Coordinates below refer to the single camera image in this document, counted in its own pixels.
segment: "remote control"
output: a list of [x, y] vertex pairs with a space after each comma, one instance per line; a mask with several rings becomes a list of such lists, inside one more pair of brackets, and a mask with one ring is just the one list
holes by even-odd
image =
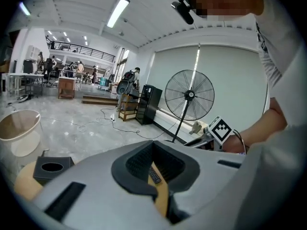
[[152, 166], [150, 166], [149, 175], [155, 184], [158, 184], [159, 182], [161, 182], [161, 178], [158, 176], [156, 171], [154, 171]]

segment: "standing fan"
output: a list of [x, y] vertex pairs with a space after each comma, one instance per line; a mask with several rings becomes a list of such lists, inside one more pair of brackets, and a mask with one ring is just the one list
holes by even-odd
[[165, 89], [165, 102], [172, 114], [181, 118], [172, 141], [174, 142], [183, 120], [198, 120], [211, 110], [214, 102], [214, 89], [204, 74], [198, 71], [183, 70], [168, 81]]

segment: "fluorescent ceiling light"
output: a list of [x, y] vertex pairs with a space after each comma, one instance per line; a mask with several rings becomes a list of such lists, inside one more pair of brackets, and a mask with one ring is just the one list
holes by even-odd
[[20, 2], [20, 3], [19, 3], [19, 7], [21, 8], [21, 10], [24, 12], [24, 14], [25, 14], [26, 16], [31, 15], [30, 12], [29, 12], [29, 10], [26, 8], [26, 6], [24, 5], [23, 2]]
[[120, 0], [114, 9], [108, 23], [107, 27], [113, 28], [115, 22], [120, 17], [121, 13], [123, 13], [124, 9], [127, 7], [127, 5], [130, 3], [129, 0]]

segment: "fan base pole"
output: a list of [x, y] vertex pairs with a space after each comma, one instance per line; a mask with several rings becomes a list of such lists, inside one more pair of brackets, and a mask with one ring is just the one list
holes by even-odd
[[189, 105], [190, 105], [190, 102], [188, 101], [188, 102], [187, 102], [187, 105], [186, 105], [186, 108], [184, 109], [184, 112], [183, 112], [182, 118], [181, 118], [181, 120], [180, 120], [180, 123], [179, 123], [178, 129], [177, 129], [177, 131], [176, 131], [176, 133], [175, 133], [175, 136], [174, 136], [174, 138], [173, 138], [173, 140], [172, 140], [172, 143], [174, 143], [174, 141], [176, 140], [176, 137], [177, 137], [178, 132], [179, 132], [179, 130], [180, 130], [181, 124], [182, 124], [182, 122], [183, 122], [183, 120], [184, 120], [184, 117], [185, 117], [185, 116], [186, 116], [186, 114], [187, 114], [187, 110], [188, 110]]

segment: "hand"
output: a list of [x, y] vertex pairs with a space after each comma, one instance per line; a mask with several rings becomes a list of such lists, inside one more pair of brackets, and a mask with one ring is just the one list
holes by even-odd
[[238, 137], [232, 135], [223, 144], [223, 151], [231, 153], [241, 153], [244, 152], [244, 147]]

